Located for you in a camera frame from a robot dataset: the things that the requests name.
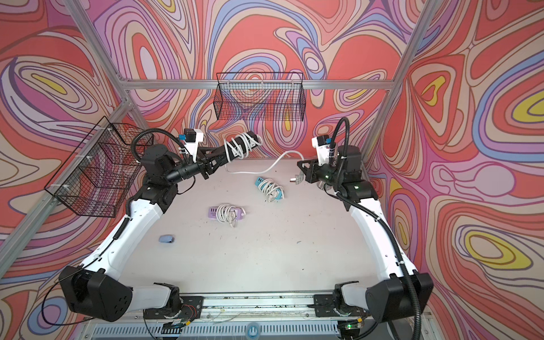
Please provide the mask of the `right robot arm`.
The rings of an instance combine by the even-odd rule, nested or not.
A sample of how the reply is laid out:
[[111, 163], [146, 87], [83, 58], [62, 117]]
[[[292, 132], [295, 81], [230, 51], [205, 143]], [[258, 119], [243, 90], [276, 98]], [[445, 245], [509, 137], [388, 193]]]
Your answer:
[[357, 280], [337, 283], [332, 309], [343, 317], [354, 312], [372, 317], [365, 331], [354, 332], [344, 324], [341, 339], [364, 339], [379, 324], [386, 324], [392, 338], [399, 335], [394, 322], [413, 319], [412, 339], [422, 337], [424, 309], [434, 288], [427, 273], [420, 272], [404, 252], [382, 211], [373, 185], [363, 178], [361, 150], [349, 143], [350, 122], [342, 117], [331, 135], [313, 139], [317, 157], [300, 160], [297, 167], [310, 184], [318, 184], [331, 198], [343, 204], [359, 226], [375, 265], [377, 283], [365, 286]]

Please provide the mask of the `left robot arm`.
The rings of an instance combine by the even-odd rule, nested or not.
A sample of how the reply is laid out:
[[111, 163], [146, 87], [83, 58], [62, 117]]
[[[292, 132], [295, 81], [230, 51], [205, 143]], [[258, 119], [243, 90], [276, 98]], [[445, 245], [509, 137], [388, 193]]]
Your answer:
[[259, 143], [254, 133], [243, 133], [222, 147], [199, 148], [180, 143], [163, 129], [150, 128], [136, 135], [130, 151], [143, 165], [143, 186], [127, 200], [126, 213], [102, 244], [79, 266], [66, 266], [57, 281], [69, 311], [114, 322], [135, 310], [176, 319], [183, 303], [179, 288], [168, 283], [131, 287], [119, 281], [130, 255], [147, 231], [167, 212], [178, 196], [178, 184], [201, 174], [207, 179], [219, 167], [243, 158]]

